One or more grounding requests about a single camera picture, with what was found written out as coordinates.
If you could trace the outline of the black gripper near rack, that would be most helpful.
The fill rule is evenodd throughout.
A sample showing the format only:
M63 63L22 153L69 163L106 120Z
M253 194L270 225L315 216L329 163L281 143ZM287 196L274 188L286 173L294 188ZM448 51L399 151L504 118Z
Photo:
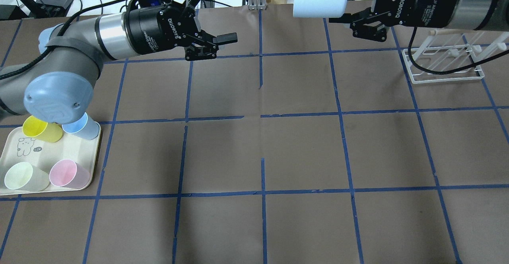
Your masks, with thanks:
M396 10L373 12L364 9L354 14L334 17L333 23L347 25L352 36L368 41L387 40L389 23L394 21L409 27L444 28L452 19L458 0L397 0Z

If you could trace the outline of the black gripper near tray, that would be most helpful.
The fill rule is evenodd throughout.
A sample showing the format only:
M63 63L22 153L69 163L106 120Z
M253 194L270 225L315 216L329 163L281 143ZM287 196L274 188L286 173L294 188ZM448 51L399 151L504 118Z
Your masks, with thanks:
M137 54L185 48L187 61L211 60L221 45L238 42L236 32L213 36L201 32L196 6L208 0L185 0L185 7L160 5L131 10L126 14L126 32Z

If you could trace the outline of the grey robot arm near tray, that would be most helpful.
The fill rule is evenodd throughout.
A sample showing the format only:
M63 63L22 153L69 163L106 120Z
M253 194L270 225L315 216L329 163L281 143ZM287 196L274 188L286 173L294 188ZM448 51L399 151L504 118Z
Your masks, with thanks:
M28 64L1 68L1 119L33 115L68 124L85 114L104 64L184 48L185 60L215 59L236 33L214 36L201 29L196 6L203 0L129 0L125 12L75 19L39 36L40 55Z

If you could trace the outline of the grey robot arm near rack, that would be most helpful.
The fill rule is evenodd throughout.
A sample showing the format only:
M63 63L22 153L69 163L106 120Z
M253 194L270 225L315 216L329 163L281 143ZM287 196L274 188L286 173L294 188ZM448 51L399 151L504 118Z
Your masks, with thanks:
M394 25L508 31L508 0L374 0L361 12L328 21L347 25L356 38L378 42Z

